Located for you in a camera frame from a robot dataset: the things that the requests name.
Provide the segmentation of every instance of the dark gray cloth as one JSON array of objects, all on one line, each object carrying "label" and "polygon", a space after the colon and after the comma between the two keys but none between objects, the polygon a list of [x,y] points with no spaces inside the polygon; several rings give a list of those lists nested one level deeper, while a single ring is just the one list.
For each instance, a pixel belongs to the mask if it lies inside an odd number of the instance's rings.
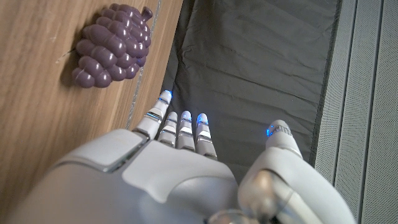
[{"label": "dark gray cloth", "polygon": [[284,120],[308,162],[337,0],[184,1],[163,89],[206,113],[238,182]]}]

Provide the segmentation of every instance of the perforated panel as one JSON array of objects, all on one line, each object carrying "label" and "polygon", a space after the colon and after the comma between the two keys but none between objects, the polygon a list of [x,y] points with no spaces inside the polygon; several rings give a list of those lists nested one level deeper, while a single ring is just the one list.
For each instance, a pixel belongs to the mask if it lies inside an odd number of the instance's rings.
[{"label": "perforated panel", "polygon": [[356,1],[343,1],[341,5],[315,160],[316,170],[331,183],[335,176],[355,5]]},{"label": "perforated panel", "polygon": [[398,1],[384,0],[363,223],[398,223]]},{"label": "perforated panel", "polygon": [[357,220],[362,207],[380,10],[380,1],[358,0],[335,177],[336,190]]}]

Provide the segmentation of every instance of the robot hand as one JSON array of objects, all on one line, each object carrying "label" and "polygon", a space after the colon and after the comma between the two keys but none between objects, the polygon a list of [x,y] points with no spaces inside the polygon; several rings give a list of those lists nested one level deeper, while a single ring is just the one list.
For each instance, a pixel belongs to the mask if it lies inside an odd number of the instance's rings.
[{"label": "robot hand", "polygon": [[302,159],[287,124],[274,121],[267,135],[266,150],[239,186],[245,214],[261,223],[355,223],[341,195]]},{"label": "robot hand", "polygon": [[[171,101],[172,95],[169,91],[164,91],[156,101],[154,107],[144,115],[144,118],[133,130],[142,133],[149,139],[154,139],[165,112]],[[180,125],[177,129],[177,114],[170,112],[164,127],[160,130],[158,141],[176,149],[186,149],[197,152],[205,157],[217,160],[216,151],[211,141],[210,129],[206,114],[199,114],[196,123],[196,141],[192,134],[192,117],[189,111],[181,114]]]},{"label": "robot hand", "polygon": [[171,112],[155,140],[171,97],[163,92],[133,131],[111,131],[59,160],[9,223],[354,223],[283,121],[270,125],[239,191],[217,161],[205,114],[195,139],[184,111],[178,128]]},{"label": "robot hand", "polygon": [[194,137],[190,112],[179,125],[174,112],[166,119],[171,97],[164,91],[133,131],[111,131],[59,160],[8,223],[203,224],[237,208],[238,185],[217,161],[206,115]]}]

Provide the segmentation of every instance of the grape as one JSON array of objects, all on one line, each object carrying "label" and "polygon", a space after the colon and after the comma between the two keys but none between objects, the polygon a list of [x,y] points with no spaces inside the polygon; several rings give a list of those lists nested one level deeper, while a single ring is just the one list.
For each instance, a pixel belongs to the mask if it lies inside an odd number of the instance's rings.
[{"label": "grape", "polygon": [[96,24],[82,30],[76,51],[81,55],[72,78],[83,88],[105,88],[112,81],[132,79],[149,53],[152,11],[112,4],[101,11]]}]

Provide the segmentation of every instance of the wooden surface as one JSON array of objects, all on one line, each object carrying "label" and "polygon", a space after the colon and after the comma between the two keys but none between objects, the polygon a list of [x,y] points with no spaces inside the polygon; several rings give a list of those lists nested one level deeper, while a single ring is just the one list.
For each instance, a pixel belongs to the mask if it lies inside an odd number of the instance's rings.
[{"label": "wooden surface", "polygon": [[[155,14],[158,0],[0,1],[0,223],[45,171],[77,146],[124,128],[133,80],[106,89],[72,85],[81,29],[111,3]],[[159,96],[182,0],[162,1],[131,127]],[[152,26],[153,19],[148,21]]]}]

